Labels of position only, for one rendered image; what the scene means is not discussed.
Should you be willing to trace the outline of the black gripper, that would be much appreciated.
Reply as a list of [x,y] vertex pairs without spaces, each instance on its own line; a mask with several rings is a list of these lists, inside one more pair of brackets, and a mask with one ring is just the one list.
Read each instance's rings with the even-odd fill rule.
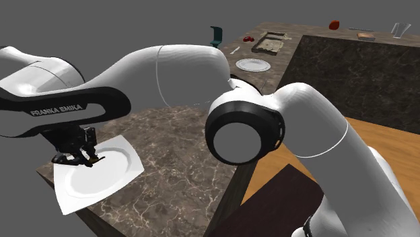
[[[42,136],[59,151],[51,160],[54,164],[70,166],[81,164],[91,168],[93,164],[104,159],[104,156],[99,158],[96,154],[96,130],[93,127],[82,128],[79,125],[67,125],[43,131]],[[69,160],[65,154],[71,154],[73,159]]]

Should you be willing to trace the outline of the square white plate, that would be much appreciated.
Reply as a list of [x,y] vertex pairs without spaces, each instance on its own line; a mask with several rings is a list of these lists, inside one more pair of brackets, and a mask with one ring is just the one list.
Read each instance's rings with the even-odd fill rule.
[[144,172],[140,157],[122,135],[99,143],[96,151],[103,159],[91,168],[53,165],[55,195],[63,215],[109,197]]

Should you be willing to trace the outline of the teal chair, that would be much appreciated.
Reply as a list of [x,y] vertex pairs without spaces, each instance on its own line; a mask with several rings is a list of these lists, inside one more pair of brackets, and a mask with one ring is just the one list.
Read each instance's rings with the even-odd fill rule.
[[213,40],[210,42],[210,44],[217,48],[223,40],[223,29],[218,26],[212,26],[213,29]]

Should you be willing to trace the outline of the round white plate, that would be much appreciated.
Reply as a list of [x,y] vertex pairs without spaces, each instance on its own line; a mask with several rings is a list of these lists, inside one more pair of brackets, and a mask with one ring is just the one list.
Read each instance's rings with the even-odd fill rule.
[[260,59],[241,59],[236,62],[236,67],[248,72],[264,72],[271,68],[271,65]]

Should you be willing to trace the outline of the dark red robot stand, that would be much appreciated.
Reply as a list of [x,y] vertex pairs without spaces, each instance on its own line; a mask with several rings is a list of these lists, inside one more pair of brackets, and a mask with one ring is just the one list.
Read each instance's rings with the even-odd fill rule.
[[208,237],[291,237],[322,197],[316,182],[288,164]]

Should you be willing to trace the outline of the brown rectangular tray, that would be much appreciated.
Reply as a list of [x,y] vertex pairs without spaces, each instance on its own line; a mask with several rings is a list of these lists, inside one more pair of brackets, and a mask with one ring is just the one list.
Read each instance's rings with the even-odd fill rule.
[[286,37],[287,34],[284,32],[263,32],[251,51],[276,56],[283,47]]

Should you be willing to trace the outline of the clear glass vase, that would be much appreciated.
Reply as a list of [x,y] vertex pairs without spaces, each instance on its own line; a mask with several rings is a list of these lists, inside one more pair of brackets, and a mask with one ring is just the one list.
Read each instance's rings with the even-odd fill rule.
[[411,27],[411,24],[409,23],[395,23],[391,34],[393,35],[393,38],[401,38],[402,35]]

